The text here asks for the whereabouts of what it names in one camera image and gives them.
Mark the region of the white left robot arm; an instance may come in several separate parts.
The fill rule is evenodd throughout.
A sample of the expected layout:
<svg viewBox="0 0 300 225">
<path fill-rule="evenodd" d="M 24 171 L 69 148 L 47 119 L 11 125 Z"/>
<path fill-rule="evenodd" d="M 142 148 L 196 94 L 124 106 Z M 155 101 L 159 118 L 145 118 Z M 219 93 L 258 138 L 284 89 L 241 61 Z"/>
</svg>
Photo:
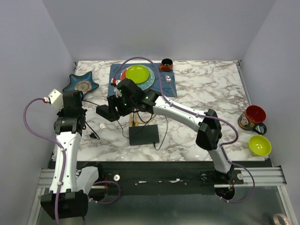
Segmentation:
<svg viewBox="0 0 300 225">
<path fill-rule="evenodd" d="M 49 95 L 50 104 L 58 110 L 53 127 L 56 133 L 57 155 L 49 193 L 42 195 L 41 206 L 57 223 L 60 219 L 85 217 L 88 194 L 93 185 L 103 182 L 104 174 L 97 166 L 88 166 L 76 174 L 77 153 L 85 126 L 86 110 L 82 92 L 78 90 Z"/>
</svg>

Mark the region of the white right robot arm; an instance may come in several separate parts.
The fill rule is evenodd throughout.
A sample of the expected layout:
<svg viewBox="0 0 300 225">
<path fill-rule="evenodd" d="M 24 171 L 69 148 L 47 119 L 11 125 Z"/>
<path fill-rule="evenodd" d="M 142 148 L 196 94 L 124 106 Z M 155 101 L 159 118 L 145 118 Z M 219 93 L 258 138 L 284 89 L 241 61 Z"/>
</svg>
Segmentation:
<svg viewBox="0 0 300 225">
<path fill-rule="evenodd" d="M 134 110 L 165 116 L 197 133 L 196 144 L 208 151 L 214 163 L 216 179 L 225 184 L 233 178 L 234 166 L 221 149 L 221 125 L 214 110 L 201 112 L 167 99 L 162 93 L 143 91 L 132 80 L 111 81 L 115 95 L 108 97 L 108 120 L 116 121 Z"/>
</svg>

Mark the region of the black power adapter brick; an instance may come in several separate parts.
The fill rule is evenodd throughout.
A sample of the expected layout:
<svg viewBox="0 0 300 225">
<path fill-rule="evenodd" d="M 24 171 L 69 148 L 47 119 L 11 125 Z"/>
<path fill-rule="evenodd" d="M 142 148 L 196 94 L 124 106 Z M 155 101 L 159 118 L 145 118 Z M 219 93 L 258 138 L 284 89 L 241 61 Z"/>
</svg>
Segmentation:
<svg viewBox="0 0 300 225">
<path fill-rule="evenodd" d="M 103 117 L 104 119 L 108 120 L 108 110 L 109 110 L 109 107 L 107 105 L 99 105 L 96 107 L 96 114 L 98 114 L 101 117 Z"/>
</svg>

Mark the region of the black network switch box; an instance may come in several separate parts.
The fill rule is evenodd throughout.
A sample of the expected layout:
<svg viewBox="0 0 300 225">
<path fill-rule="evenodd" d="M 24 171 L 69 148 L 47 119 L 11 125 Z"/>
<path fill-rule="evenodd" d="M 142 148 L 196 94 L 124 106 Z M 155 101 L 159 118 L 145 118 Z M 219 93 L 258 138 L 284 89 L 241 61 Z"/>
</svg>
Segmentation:
<svg viewBox="0 0 300 225">
<path fill-rule="evenodd" d="M 145 145 L 159 143 L 157 125 L 129 127 L 129 145 Z"/>
</svg>

